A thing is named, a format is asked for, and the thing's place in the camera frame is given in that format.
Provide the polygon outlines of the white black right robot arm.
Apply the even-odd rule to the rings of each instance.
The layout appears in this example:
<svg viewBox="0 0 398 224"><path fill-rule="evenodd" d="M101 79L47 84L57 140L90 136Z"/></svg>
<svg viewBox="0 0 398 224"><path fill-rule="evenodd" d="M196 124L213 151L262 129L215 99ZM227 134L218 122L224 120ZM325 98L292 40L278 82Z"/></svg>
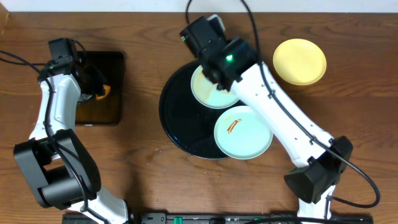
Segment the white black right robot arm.
<svg viewBox="0 0 398 224"><path fill-rule="evenodd" d="M282 143L295 169L284 179L299 199L298 216L329 220L333 191L353 146L334 139L287 96L245 41L211 39L194 54L205 75L252 108Z"/></svg>

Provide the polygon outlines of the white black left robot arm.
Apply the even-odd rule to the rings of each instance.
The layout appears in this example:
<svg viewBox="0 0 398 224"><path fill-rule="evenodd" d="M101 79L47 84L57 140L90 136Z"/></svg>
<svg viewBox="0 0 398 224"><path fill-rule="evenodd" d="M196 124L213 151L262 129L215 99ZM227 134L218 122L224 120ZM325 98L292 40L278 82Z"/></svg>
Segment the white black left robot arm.
<svg viewBox="0 0 398 224"><path fill-rule="evenodd" d="M42 101L29 140L14 158L37 203L80 212L96 223L130 223L124 200L101 184L99 169L75 133L81 95L72 63L48 63L39 73Z"/></svg>

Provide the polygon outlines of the orange green sponge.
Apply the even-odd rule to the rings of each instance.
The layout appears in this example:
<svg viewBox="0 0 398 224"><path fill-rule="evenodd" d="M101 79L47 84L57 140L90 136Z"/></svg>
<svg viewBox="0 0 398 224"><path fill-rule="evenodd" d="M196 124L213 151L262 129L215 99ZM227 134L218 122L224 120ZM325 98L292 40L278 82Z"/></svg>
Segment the orange green sponge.
<svg viewBox="0 0 398 224"><path fill-rule="evenodd" d="M96 100L102 100L106 98L111 91L111 87L109 85L103 85L102 89L95 95Z"/></svg>

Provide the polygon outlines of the mint green plate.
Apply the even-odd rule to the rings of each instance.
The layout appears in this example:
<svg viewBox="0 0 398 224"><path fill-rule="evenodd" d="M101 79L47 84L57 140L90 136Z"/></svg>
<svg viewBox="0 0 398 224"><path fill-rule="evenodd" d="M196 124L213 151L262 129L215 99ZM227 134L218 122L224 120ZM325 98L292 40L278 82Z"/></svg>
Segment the mint green plate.
<svg viewBox="0 0 398 224"><path fill-rule="evenodd" d="M227 90L218 90L203 74L203 67L199 65L192 74L190 82L195 99L206 107L223 109L234 105L238 98Z"/></svg>
<svg viewBox="0 0 398 224"><path fill-rule="evenodd" d="M217 119L214 139L227 156L253 159L268 149L273 133L250 107L235 106Z"/></svg>

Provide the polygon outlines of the yellow plate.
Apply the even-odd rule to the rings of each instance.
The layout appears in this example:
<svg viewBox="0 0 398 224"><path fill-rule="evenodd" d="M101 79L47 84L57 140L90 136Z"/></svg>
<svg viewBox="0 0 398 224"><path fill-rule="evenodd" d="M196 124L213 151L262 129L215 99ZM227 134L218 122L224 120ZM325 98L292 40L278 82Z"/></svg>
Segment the yellow plate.
<svg viewBox="0 0 398 224"><path fill-rule="evenodd" d="M322 49L305 39L289 39L274 51L273 66L284 81L311 85L325 74L327 62Z"/></svg>

